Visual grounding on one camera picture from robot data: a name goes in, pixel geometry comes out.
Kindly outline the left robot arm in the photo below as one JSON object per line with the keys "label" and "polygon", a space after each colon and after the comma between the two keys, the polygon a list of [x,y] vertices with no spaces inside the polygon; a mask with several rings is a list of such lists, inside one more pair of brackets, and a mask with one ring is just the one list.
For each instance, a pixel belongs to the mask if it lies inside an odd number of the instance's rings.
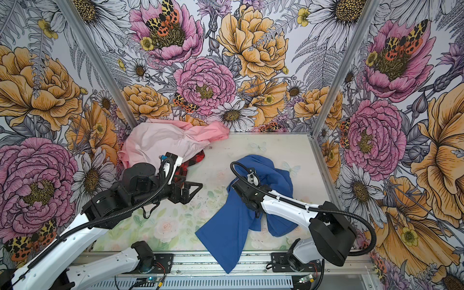
{"label": "left robot arm", "polygon": [[71,225],[25,266],[1,275],[3,290],[50,290],[71,262],[120,221],[145,205],[168,199],[188,204],[203,184],[176,175],[182,158],[172,153],[160,157],[156,169],[138,163],[123,172],[120,181],[88,201]]}

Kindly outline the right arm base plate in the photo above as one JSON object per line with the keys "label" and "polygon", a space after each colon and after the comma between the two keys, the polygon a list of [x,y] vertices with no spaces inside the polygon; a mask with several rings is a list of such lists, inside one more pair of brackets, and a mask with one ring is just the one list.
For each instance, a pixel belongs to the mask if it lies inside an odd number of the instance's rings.
{"label": "right arm base plate", "polygon": [[271,270],[273,273],[321,273],[323,270],[321,261],[311,261],[302,264],[296,258],[289,258],[283,252],[273,252],[270,256],[271,260],[266,265],[266,269]]}

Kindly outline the blue cloth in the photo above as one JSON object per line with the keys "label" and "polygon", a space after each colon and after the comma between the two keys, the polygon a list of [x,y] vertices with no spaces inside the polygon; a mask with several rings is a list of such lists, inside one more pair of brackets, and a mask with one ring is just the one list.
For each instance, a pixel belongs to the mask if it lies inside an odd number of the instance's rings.
{"label": "blue cloth", "polygon": [[[287,170],[277,169],[274,163],[260,155],[248,155],[238,160],[256,170],[260,182],[284,196],[293,197],[293,183]],[[261,231],[261,217],[248,209],[230,184],[222,208],[196,231],[197,238],[228,274],[232,272],[245,246],[250,230]]]}

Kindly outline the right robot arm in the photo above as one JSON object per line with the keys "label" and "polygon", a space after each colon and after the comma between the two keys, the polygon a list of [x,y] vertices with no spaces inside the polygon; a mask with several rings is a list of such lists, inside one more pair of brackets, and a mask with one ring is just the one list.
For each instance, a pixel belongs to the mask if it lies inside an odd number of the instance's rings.
{"label": "right robot arm", "polygon": [[256,213],[274,215],[297,224],[310,232],[310,238],[297,239],[283,259],[284,266],[299,272],[313,261],[324,260],[342,267],[356,240],[356,233],[335,204],[302,203],[261,185],[258,176],[249,170],[245,176],[235,172],[232,188],[242,202]]}

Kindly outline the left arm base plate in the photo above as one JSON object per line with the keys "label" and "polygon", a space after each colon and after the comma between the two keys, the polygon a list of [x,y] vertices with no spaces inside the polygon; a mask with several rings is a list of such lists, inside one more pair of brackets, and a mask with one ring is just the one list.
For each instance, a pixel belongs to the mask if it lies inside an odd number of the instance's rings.
{"label": "left arm base plate", "polygon": [[151,254],[141,258],[135,272],[140,274],[169,274],[173,260],[173,254]]}

